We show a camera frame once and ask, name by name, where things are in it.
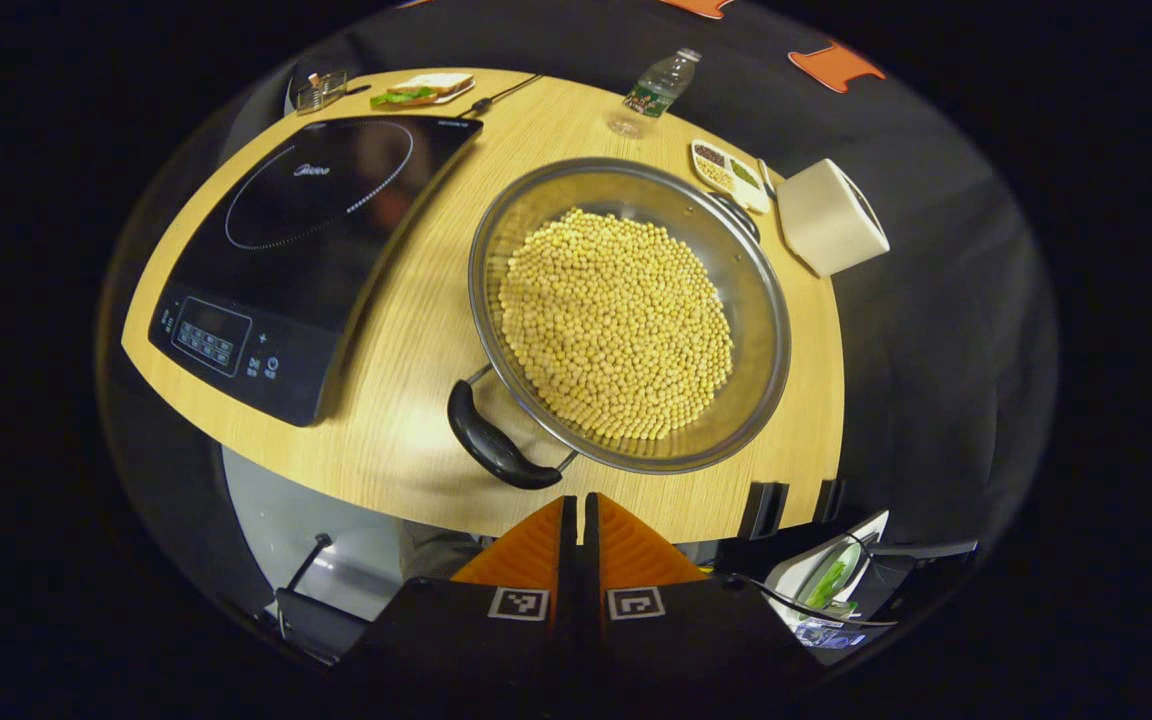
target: water bottle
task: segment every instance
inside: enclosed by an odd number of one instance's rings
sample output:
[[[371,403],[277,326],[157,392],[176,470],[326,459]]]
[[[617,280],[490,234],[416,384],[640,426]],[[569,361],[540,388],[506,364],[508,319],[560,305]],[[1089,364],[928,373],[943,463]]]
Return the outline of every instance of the water bottle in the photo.
[[[691,85],[696,63],[700,53],[695,50],[679,50],[643,73],[634,90],[607,118],[607,127],[626,137],[643,137],[644,132],[679,99],[682,91]]]

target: round table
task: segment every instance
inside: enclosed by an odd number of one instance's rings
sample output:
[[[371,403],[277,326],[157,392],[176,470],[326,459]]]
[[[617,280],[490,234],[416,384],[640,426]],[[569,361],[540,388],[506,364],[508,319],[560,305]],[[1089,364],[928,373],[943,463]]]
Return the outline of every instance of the round table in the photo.
[[[820,484],[838,472],[844,410],[840,323],[832,282],[788,252],[774,211],[755,215],[755,221],[790,311],[790,373],[767,427],[737,455],[695,473],[664,477],[581,458],[556,486],[520,491],[475,464],[448,427],[452,385],[485,363],[467,302],[468,249],[484,210],[506,184],[548,162],[613,156],[654,165],[704,188],[687,154],[687,143],[696,137],[751,167],[758,164],[673,115],[643,141],[616,136],[604,126],[602,114],[617,97],[598,88],[545,77],[482,115],[482,136],[435,189],[376,285],[344,361],[343,395],[321,423],[296,429],[260,414],[150,344],[146,328],[166,275],[219,197],[302,126],[384,113],[371,109],[367,97],[419,73],[473,73],[475,91],[445,105],[402,109],[447,118],[529,77],[511,70],[420,68],[353,78],[351,90],[372,90],[343,97],[319,113],[288,115],[230,156],[166,229],[134,293],[122,346],[147,384],[197,429],[275,473],[325,495],[431,525],[500,536],[554,497],[602,492],[669,541],[699,541],[737,533],[756,482],[788,486],[778,526],[812,520]],[[477,384],[476,397],[482,414],[531,460],[552,465],[566,455],[566,447],[531,420],[497,379]]]

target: pan handle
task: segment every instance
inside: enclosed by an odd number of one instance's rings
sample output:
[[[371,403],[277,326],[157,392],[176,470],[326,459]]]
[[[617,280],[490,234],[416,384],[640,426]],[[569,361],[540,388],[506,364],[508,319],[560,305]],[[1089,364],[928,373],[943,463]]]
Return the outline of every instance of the pan handle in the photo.
[[[547,488],[563,479],[563,470],[576,457],[576,450],[559,462],[558,468],[544,468],[526,460],[507,434],[486,420],[473,406],[471,382],[482,378],[492,365],[479,370],[468,381],[456,381],[447,401],[447,420],[452,433],[471,457],[490,473],[516,488]]]
[[[763,236],[758,232],[758,225],[755,223],[755,219],[750,218],[744,209],[733,200],[732,197],[727,197],[721,192],[708,191],[708,196],[718,200],[718,204],[722,205],[723,210],[727,210],[727,214],[732,215],[742,228],[745,228],[745,232],[750,234],[750,237],[755,238],[756,243],[763,245]]]

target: white box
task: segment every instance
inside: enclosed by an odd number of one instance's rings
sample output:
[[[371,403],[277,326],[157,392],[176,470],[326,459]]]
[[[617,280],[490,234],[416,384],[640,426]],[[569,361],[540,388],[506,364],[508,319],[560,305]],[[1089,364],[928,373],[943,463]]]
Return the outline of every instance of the white box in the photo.
[[[890,250],[869,200],[833,160],[776,185],[785,241],[821,278]]]

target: spices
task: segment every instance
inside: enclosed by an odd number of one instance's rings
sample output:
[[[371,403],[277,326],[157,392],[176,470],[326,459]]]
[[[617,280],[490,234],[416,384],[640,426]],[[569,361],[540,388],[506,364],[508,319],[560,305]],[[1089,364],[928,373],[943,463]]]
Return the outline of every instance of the spices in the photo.
[[[710,147],[708,145],[700,145],[700,143],[698,142],[695,143],[695,145],[692,145],[692,149],[696,151],[697,156],[700,156],[704,159],[713,160],[718,165],[726,164],[726,159],[723,159],[721,152],[718,152],[717,150]]]

